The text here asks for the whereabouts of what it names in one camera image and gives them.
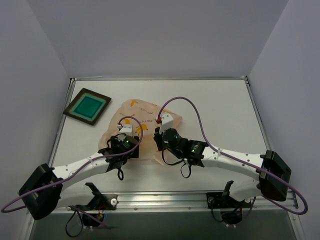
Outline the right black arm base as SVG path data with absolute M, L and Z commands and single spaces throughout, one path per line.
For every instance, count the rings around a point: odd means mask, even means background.
M 236 201 L 223 192 L 207 192 L 207 207 L 210 209 L 211 216 L 218 222 L 227 227 L 236 226 L 244 220 L 243 210 L 250 210 L 252 200 Z

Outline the banana print plastic bag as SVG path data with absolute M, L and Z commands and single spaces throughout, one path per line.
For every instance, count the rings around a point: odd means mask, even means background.
M 102 150 L 107 147 L 107 140 L 119 133 L 117 124 L 123 117 L 134 117 L 141 125 L 131 119 L 125 118 L 121 121 L 122 124 L 132 125 L 132 133 L 134 136 L 140 137 L 143 135 L 142 142 L 139 145 L 139 159 L 140 160 L 154 160 L 160 165 L 164 165 L 162 154 L 158 150 L 157 145 L 154 141 L 155 128 L 158 127 L 155 119 L 161 106 L 154 103 L 140 100 L 140 99 L 129 99 L 122 103 L 120 108 L 111 118 L 107 131 L 102 135 L 98 142 L 98 149 Z

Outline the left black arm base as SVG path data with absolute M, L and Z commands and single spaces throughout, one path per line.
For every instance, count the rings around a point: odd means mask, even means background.
M 89 200 L 84 204 L 72 205 L 76 213 L 82 213 L 81 223 L 89 228 L 108 228 L 105 223 L 105 211 L 115 211 L 118 204 L 118 195 L 115 193 L 102 193 L 92 182 L 85 183 L 85 190 L 89 190 Z

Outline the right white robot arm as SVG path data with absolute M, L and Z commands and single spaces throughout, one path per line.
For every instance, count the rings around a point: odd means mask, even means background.
M 248 198 L 263 196 L 277 202 L 287 198 L 291 169 L 274 151 L 249 154 L 218 148 L 213 150 L 207 142 L 190 140 L 179 135 L 176 129 L 155 129 L 153 137 L 158 150 L 169 151 L 178 162 L 191 168 L 220 168 L 249 177 L 241 183 L 230 180 L 222 193 L 223 203 L 234 206 Z

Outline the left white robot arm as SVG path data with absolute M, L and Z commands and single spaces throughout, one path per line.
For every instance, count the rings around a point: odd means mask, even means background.
M 18 194 L 34 220 L 41 220 L 55 209 L 71 205 L 95 210 L 101 203 L 100 192 L 88 183 L 83 188 L 73 186 L 113 170 L 117 170 L 118 179 L 123 180 L 121 168 L 129 159 L 139 156 L 140 141 L 138 136 L 119 133 L 108 140 L 107 147 L 85 159 L 56 167 L 41 164 L 22 185 Z

